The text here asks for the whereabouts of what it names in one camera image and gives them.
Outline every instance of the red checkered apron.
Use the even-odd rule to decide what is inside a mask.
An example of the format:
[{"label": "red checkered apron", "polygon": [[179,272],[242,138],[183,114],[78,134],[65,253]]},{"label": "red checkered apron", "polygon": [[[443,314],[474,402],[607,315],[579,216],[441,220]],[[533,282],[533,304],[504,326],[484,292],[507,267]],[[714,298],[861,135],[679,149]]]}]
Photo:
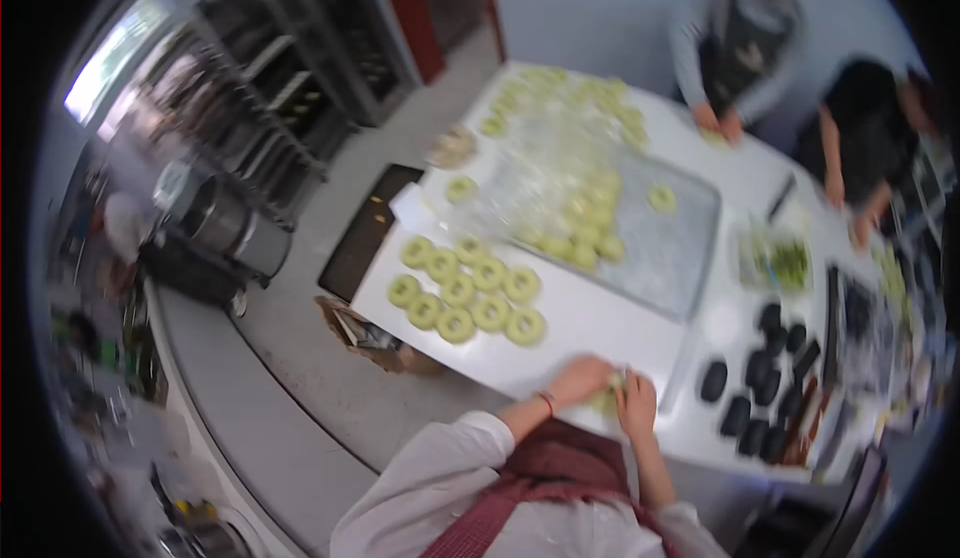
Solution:
[{"label": "red checkered apron", "polygon": [[[630,498],[620,444],[547,420],[516,447],[500,478],[420,558],[482,558],[520,503],[595,501],[630,504],[636,521],[664,538],[654,516]],[[667,540],[663,551],[668,558],[680,558]]]}]

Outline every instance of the kitchen counter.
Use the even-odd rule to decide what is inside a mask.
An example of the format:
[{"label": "kitchen counter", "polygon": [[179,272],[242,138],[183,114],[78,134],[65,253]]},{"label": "kitchen counter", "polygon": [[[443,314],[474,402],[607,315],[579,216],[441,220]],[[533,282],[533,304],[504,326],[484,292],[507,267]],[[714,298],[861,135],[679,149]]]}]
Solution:
[{"label": "kitchen counter", "polygon": [[[477,132],[500,83],[528,66],[514,61],[504,65],[463,116],[462,124]],[[503,335],[478,330],[466,343],[450,345],[435,330],[423,331],[410,324],[404,311],[390,304],[386,294],[390,282],[403,273],[417,276],[425,290],[437,291],[438,286],[426,273],[404,267],[399,255],[403,244],[414,235],[452,246],[454,237],[439,222],[429,222],[416,230],[397,222],[370,265],[352,308],[449,368],[517,399],[546,385],[578,352],[595,352],[613,364],[630,365],[650,377],[656,387],[654,429],[666,455],[776,480],[810,481],[809,470],[770,467],[759,458],[738,455],[736,442],[717,433],[731,397],[743,390],[743,371],[750,351],[762,345],[755,320],[769,299],[741,287],[735,233],[751,218],[763,219],[787,178],[791,174],[796,177],[789,209],[784,209],[782,218],[804,231],[812,260],[813,291],[798,300],[782,300],[783,321],[805,322],[810,336],[817,336],[822,345],[827,324],[827,265],[837,264],[866,283],[879,279],[879,269],[870,252],[858,253],[852,248],[849,212],[825,206],[817,182],[788,156],[746,134],[734,148],[714,147],[702,139],[686,107],[641,89],[632,88],[625,103],[643,112],[650,136],[648,154],[711,182],[721,195],[716,242],[707,262],[700,300],[686,322],[671,320],[532,252],[498,244],[491,252],[504,263],[527,265],[540,277],[542,289],[532,306],[547,323],[546,336],[535,346],[522,348]],[[428,206],[446,202],[452,177],[466,175],[482,187],[494,175],[497,142],[479,132],[476,137],[477,155],[465,166],[450,171],[430,168],[420,180]],[[879,245],[880,240],[874,239],[873,244]],[[699,384],[706,364],[717,354],[726,358],[726,389],[718,401],[706,404],[699,399]],[[819,369],[820,361],[811,372]],[[789,381],[789,376],[781,378],[771,408],[777,405]],[[755,407],[751,416],[764,414],[766,409]],[[589,431],[621,435],[616,416],[604,416],[591,408],[576,407],[558,416]],[[870,422],[859,422],[852,429],[872,431],[873,427]],[[836,468],[831,468],[822,481],[841,480],[846,474],[858,444],[854,435],[846,437],[834,462]]]}]

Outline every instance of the cardboard box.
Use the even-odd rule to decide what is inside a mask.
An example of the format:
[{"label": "cardboard box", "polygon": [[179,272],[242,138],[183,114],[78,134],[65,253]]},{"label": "cardboard box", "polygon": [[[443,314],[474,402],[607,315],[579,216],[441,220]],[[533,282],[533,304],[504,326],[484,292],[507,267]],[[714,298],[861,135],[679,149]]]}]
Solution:
[{"label": "cardboard box", "polygon": [[345,330],[341,318],[337,317],[337,312],[349,316],[358,323],[370,324],[370,321],[351,310],[351,307],[342,300],[317,296],[314,298],[314,302],[319,307],[323,320],[326,321],[330,331],[340,340],[340,343],[348,352],[370,360],[388,373],[410,373],[411,375],[436,377],[446,370],[443,364],[406,343],[401,342],[396,348],[361,348],[355,346],[351,334]]}]

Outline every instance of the baking sheet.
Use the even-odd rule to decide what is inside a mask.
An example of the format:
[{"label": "baking sheet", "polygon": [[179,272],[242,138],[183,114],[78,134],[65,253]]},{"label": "baking sheet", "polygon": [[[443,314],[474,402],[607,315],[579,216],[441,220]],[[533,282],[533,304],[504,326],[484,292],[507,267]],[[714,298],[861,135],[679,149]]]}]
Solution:
[{"label": "baking sheet", "polygon": [[[623,177],[615,226],[626,249],[623,262],[601,259],[596,271],[588,274],[514,243],[667,317],[687,321],[697,307],[714,254],[720,192],[705,180],[626,146],[613,151],[610,160]],[[675,213],[654,211],[647,194],[656,186],[673,190]]]}]

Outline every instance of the red string bracelet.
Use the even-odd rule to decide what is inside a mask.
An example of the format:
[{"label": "red string bracelet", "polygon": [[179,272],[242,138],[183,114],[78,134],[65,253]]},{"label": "red string bracelet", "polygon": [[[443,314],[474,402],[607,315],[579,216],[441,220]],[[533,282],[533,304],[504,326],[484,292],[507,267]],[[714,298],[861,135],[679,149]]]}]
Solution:
[{"label": "red string bracelet", "polygon": [[543,401],[546,402],[546,406],[550,408],[550,416],[553,416],[553,403],[557,401],[557,398],[550,395],[550,393],[546,391],[537,391],[534,393],[543,398]]}]

